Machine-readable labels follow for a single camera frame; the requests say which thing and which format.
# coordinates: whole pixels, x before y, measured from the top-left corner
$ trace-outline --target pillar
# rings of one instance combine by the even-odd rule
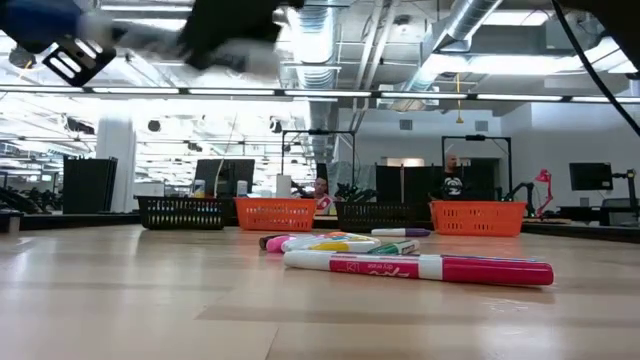
[[[97,159],[118,159],[112,212],[131,212],[134,208],[133,184],[136,174],[136,131],[133,117],[125,109],[110,111],[98,122]]]

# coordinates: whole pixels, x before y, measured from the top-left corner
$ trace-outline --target pipe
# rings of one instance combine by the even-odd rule
[[[491,15],[502,0],[456,0],[451,7],[451,14],[444,19],[444,33],[449,35],[453,40],[467,41],[482,26],[482,23]],[[430,72],[428,66],[425,66],[429,56],[443,42],[442,35],[438,35],[437,30],[431,34],[431,37],[439,36],[440,39],[431,43],[431,48],[423,59],[424,63],[420,69],[413,75],[410,81],[405,84],[404,91],[426,91],[433,84],[438,74]]]
[[[294,58],[302,64],[334,65],[336,43],[336,10],[325,7],[304,7],[299,11],[287,11],[294,34],[296,50]],[[298,82],[304,89],[332,89],[336,86],[335,68],[296,68]],[[336,130],[338,126],[338,104],[309,102],[311,129]],[[327,144],[334,142],[326,137],[310,136],[316,162],[326,162]]]
[[[364,72],[367,69],[369,63],[369,56],[371,50],[373,50],[373,42],[376,39],[378,33],[378,24],[380,23],[380,16],[382,15],[382,6],[374,6],[373,14],[371,14],[371,26],[369,28],[369,34],[364,42],[364,49],[362,49],[362,57],[360,58],[360,66],[358,67],[358,75],[356,76],[356,82],[353,85],[354,90],[360,89],[362,85],[362,79],[364,78]]]
[[[364,83],[364,90],[368,90],[371,88],[373,84],[373,79],[376,75],[376,71],[378,70],[378,65],[380,64],[380,59],[382,58],[382,53],[384,52],[384,47],[389,39],[389,35],[391,34],[391,28],[393,27],[393,19],[396,16],[396,9],[400,4],[400,0],[392,0],[389,11],[387,12],[387,21],[384,24],[384,28],[382,29],[382,34],[380,34],[380,39],[378,40],[378,45],[376,46],[376,52],[373,54],[373,59],[371,60],[371,68],[369,69],[369,73],[367,74],[367,80]]]
[[[456,0],[451,7],[446,32],[451,38],[469,40],[502,0]]]

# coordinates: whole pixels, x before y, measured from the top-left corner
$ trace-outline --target black basket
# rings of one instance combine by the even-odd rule
[[[150,230],[222,230],[228,204],[216,199],[138,196],[142,226]]]
[[[336,210],[340,230],[368,233],[373,229],[415,226],[420,207],[418,204],[337,202]]]

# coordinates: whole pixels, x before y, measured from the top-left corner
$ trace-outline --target woman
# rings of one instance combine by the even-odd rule
[[[329,215],[336,199],[329,195],[327,179],[318,177],[313,185],[313,198],[316,200],[316,215]]]

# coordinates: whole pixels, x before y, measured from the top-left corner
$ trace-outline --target orange basket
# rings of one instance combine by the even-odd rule
[[[235,198],[243,230],[311,231],[314,199]]]
[[[433,226],[440,235],[518,236],[526,203],[433,201]]]

